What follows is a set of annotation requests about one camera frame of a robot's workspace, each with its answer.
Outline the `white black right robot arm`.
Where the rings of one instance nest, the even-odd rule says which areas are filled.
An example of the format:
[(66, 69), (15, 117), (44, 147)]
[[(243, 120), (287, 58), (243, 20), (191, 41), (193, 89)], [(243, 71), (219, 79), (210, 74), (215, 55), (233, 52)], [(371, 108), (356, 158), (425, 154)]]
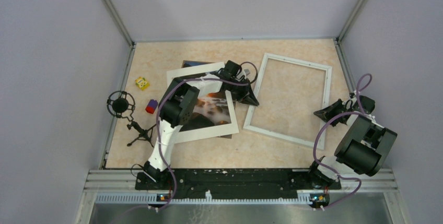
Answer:
[(311, 164), (306, 174), (310, 187), (331, 186), (342, 173), (373, 176), (381, 169), (398, 135), (376, 122), (372, 116), (375, 105), (373, 99), (351, 93), (347, 101), (339, 99), (314, 111), (323, 122), (333, 127), (344, 124), (348, 131), (332, 156), (322, 156)]

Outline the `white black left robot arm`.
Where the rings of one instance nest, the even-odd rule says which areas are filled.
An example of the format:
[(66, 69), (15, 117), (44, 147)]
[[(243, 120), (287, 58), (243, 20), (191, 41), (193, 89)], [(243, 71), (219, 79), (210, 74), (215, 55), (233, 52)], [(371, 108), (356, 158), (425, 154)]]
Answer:
[(229, 91), (233, 101), (259, 106), (252, 90), (252, 81), (240, 64), (228, 60), (224, 67), (202, 77), (176, 77), (162, 97), (156, 115), (157, 140), (143, 167), (143, 174), (155, 189), (167, 184), (170, 159), (179, 130), (193, 113), (200, 96)]

